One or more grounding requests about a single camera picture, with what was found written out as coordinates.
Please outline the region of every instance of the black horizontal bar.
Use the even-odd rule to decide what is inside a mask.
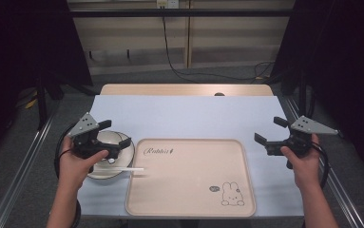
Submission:
[[[291,9],[73,9],[71,11],[18,11],[33,16],[71,17],[289,17]]]

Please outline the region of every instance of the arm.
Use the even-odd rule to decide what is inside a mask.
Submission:
[[[312,135],[312,142],[318,143],[316,135]],[[281,147],[281,152],[294,166],[295,183],[302,195],[306,227],[338,227],[318,182],[318,152],[311,149],[309,155],[302,159],[286,146]]]
[[[64,137],[62,151],[68,151],[73,147],[70,137]],[[103,150],[94,156],[83,160],[70,151],[62,155],[60,159],[60,177],[56,196],[48,218],[47,227],[68,228],[75,218],[78,189],[86,178],[89,167],[107,156]]]

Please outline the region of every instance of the white tabletop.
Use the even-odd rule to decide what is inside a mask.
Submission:
[[[281,141],[289,131],[273,123],[285,117],[274,96],[96,96],[91,115],[112,120],[110,130],[146,138],[235,139],[246,151],[257,210],[253,217],[303,216],[300,193],[284,157],[269,157],[254,133]],[[78,194],[84,216],[137,219],[125,210],[129,173],[108,180],[86,178]]]

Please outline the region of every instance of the dark floor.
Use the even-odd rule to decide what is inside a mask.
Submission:
[[[233,75],[241,78],[254,76],[253,66],[203,68],[187,71]],[[237,81],[208,75],[187,77],[200,83],[247,84],[252,82],[252,80]],[[188,83],[176,77],[171,70],[101,75],[94,76],[93,81],[95,86],[91,89],[95,91],[99,91],[104,84],[109,83]],[[63,100],[52,101],[48,98],[48,110],[50,115],[53,115],[52,124],[43,144],[40,145],[39,152],[33,157],[28,173],[21,176],[21,179],[18,179],[16,174],[23,160],[30,156],[27,153],[38,126],[37,106],[30,109],[19,107],[12,126],[0,141],[0,202],[10,189],[12,180],[20,180],[24,183],[17,189],[18,195],[12,198],[11,204],[8,203],[8,206],[3,208],[7,210],[5,213],[7,216],[0,218],[0,224],[2,224],[0,227],[43,227],[46,224],[57,184],[52,166],[53,151],[57,140],[69,124],[90,110],[93,103],[93,97],[88,97],[67,86],[63,86],[63,89],[66,92]],[[292,114],[285,103],[286,98],[282,97],[279,92],[279,84],[272,85],[272,89],[275,95],[279,96],[287,117],[292,119]],[[321,104],[316,104],[313,119],[331,127],[339,127]],[[320,139],[329,154],[330,164],[340,183],[364,222],[364,163],[357,156],[351,142],[338,136],[320,136]],[[330,187],[325,188],[325,194],[340,227],[356,227],[347,220]],[[302,218],[251,220],[252,227],[300,227],[301,222]],[[114,218],[83,218],[79,227],[118,227],[119,224],[120,222]]]

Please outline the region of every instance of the rectangular tray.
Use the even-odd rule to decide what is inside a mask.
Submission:
[[[250,217],[256,211],[236,140],[145,139],[133,162],[126,210],[134,216]]]

